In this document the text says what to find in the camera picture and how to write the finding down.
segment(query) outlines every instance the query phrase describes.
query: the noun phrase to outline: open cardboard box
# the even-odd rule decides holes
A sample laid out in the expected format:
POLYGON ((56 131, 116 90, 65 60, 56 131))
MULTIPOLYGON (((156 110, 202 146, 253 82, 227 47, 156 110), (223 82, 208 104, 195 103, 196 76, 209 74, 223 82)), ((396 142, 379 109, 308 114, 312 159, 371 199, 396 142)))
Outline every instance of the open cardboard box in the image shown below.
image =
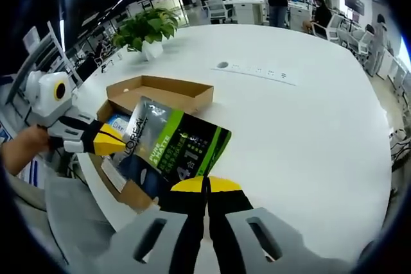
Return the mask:
MULTIPOLYGON (((171 108, 194 114, 213 102, 214 87, 171 78, 139 76, 107 87, 108 100, 97 111, 97 119, 106 122, 115 112, 131 115, 141 96, 171 108)), ((132 180, 119 192, 101 168, 103 158, 89 154, 100 178, 117 201, 141 212, 152 204, 152 199, 132 180)))

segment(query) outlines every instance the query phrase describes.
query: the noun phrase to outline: green plant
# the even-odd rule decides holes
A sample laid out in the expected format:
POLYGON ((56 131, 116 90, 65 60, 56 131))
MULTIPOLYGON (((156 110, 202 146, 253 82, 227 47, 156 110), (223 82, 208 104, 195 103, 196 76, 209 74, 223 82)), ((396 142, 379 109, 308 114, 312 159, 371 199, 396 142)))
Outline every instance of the green plant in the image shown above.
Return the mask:
POLYGON ((178 25, 173 12, 164 8, 150 9, 125 20, 112 41, 117 47, 128 45, 128 51, 141 51, 143 41, 151 44, 154 41, 161 42, 162 35, 167 39, 174 37, 178 25))

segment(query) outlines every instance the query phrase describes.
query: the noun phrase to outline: potted plant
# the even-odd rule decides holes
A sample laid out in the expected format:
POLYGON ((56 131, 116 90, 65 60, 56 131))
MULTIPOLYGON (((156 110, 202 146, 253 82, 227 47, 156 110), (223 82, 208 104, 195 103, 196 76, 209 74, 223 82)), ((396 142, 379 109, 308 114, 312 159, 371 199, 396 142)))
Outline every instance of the potted plant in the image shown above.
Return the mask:
POLYGON ((127 51, 140 51, 151 60, 162 53, 163 36, 167 39, 174 37, 178 25, 177 16, 165 8, 143 11, 121 24, 113 44, 117 47, 127 45, 127 51))

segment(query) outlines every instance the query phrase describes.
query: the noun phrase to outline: computer monitor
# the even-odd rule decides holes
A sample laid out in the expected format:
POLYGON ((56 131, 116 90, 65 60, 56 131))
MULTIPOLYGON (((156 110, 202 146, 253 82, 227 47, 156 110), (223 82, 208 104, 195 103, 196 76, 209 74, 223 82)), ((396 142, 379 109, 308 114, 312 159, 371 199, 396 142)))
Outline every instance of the computer monitor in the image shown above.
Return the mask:
POLYGON ((364 3, 359 0, 345 0, 345 5, 353 11, 364 15, 364 3))

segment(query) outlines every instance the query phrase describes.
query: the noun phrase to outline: white desk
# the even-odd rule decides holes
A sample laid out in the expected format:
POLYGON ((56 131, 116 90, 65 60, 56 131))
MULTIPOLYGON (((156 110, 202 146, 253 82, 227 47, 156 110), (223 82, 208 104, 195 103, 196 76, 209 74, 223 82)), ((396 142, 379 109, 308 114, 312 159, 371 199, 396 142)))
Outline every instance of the white desk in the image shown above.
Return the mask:
POLYGON ((311 20, 312 5, 289 1, 288 8, 290 10, 290 29, 303 32, 302 23, 311 20))
MULTIPOLYGON (((158 59, 136 64, 135 57, 98 69, 77 105, 95 112, 106 86, 140 74, 214 85, 214 103, 197 116, 230 129, 232 139, 212 175, 238 182, 253 206, 299 230, 323 257, 352 262, 378 234, 390 192, 389 126, 348 50, 296 31, 226 24, 179 29, 158 59), (210 70, 221 61, 281 68, 299 83, 210 70)), ((79 161, 119 230, 136 214, 114 200, 87 155, 79 161)))
POLYGON ((265 4, 265 0, 224 0, 223 4, 265 4))
POLYGON ((234 6, 238 24, 262 25, 267 19, 265 0, 224 0, 223 3, 234 6))

